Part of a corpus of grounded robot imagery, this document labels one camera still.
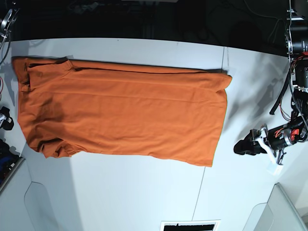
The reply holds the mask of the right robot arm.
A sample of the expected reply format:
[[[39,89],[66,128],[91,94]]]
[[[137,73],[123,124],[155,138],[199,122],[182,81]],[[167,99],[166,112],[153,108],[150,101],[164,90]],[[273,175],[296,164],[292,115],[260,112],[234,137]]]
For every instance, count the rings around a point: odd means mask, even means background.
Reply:
[[[19,9],[9,9],[6,13],[6,15],[0,20],[0,49],[3,48],[5,43],[7,43],[7,48],[4,53],[4,56],[0,60],[0,65],[2,66],[4,64],[4,61],[6,60],[9,50],[11,48],[11,42],[12,42],[12,30],[11,27],[14,25],[17,13],[19,12]],[[14,121],[12,117],[10,116],[10,109],[1,106],[0,107],[0,128],[5,131],[10,131],[14,127]]]

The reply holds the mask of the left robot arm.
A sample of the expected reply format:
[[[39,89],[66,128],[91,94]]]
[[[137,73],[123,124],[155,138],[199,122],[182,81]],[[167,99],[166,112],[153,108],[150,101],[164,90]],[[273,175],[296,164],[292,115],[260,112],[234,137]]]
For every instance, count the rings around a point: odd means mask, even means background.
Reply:
[[[287,90],[291,92],[291,114],[283,110],[281,114],[287,121],[279,127],[252,129],[238,141],[233,150],[239,155],[267,154],[270,161],[281,166],[284,149],[298,142],[308,140],[308,2],[291,0],[287,10],[285,27],[289,70],[282,90],[270,110],[282,109],[282,99]]]

